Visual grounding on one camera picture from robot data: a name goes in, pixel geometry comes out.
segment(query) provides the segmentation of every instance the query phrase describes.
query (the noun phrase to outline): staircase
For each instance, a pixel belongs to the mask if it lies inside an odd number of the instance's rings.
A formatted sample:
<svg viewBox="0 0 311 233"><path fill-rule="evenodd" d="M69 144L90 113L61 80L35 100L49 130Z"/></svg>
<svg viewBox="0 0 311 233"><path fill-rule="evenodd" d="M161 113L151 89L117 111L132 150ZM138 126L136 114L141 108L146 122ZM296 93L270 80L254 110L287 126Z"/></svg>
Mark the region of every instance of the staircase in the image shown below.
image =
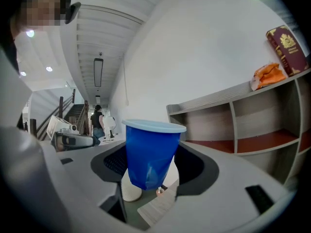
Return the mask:
<svg viewBox="0 0 311 233"><path fill-rule="evenodd" d="M77 124L78 118L80 116L80 113L83 110L84 104L75 104L72 106L72 108L69 110L67 115L65 116L64 120L71 123L71 124Z"/></svg>

